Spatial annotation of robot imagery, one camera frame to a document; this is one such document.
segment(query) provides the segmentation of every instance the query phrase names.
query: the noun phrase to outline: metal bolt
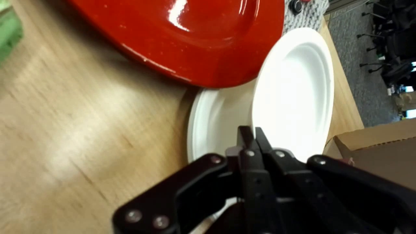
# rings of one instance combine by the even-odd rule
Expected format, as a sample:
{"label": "metal bolt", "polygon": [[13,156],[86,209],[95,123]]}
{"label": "metal bolt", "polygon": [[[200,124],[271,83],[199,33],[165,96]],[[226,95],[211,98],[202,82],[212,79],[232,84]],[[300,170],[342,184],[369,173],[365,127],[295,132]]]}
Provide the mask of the metal bolt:
{"label": "metal bolt", "polygon": [[169,226],[169,218],[167,215],[157,215],[154,219],[155,228],[167,228]]}
{"label": "metal bolt", "polygon": [[251,149],[245,149],[243,153],[247,154],[248,157],[256,156],[256,153]]}
{"label": "metal bolt", "polygon": [[282,150],[276,150],[274,152],[278,157],[285,157],[285,153]]}
{"label": "metal bolt", "polygon": [[142,217],[142,212],[138,209],[131,209],[126,213],[126,221],[130,223],[139,222]]}
{"label": "metal bolt", "polygon": [[213,163],[221,163],[222,158],[220,156],[213,154],[213,156],[211,156],[211,161]]}

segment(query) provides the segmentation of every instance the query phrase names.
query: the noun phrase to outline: red bowl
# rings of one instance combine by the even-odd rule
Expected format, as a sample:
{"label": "red bowl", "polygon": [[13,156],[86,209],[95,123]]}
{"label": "red bowl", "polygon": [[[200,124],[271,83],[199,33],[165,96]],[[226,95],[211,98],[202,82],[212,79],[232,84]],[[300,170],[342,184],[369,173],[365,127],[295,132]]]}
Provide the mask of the red bowl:
{"label": "red bowl", "polygon": [[284,0],[69,0],[129,57],[202,87],[254,79],[284,27]]}

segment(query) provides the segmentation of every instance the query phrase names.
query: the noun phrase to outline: paper plate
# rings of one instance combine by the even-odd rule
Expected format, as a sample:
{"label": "paper plate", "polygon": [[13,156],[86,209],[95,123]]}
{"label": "paper plate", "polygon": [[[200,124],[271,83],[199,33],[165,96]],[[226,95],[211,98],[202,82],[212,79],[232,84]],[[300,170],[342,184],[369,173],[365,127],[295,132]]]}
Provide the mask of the paper plate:
{"label": "paper plate", "polygon": [[285,15],[284,0],[69,2],[125,54],[202,87],[255,78],[282,33]]}
{"label": "paper plate", "polygon": [[329,49],[311,28],[287,32],[272,48],[259,78],[238,87],[204,89],[189,123],[189,161],[237,144],[237,127],[263,127],[271,144],[300,161],[323,153],[333,111]]}

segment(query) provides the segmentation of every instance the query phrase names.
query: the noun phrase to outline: wood grain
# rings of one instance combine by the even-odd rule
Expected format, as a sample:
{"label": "wood grain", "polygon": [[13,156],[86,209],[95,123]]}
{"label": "wood grain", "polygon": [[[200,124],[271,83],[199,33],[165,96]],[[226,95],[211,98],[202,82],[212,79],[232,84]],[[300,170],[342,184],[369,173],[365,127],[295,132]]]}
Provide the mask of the wood grain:
{"label": "wood grain", "polygon": [[[25,37],[0,63],[0,232],[111,232],[117,206],[186,165],[198,88],[130,62],[64,1],[13,5]],[[356,128],[345,84],[332,134]]]}

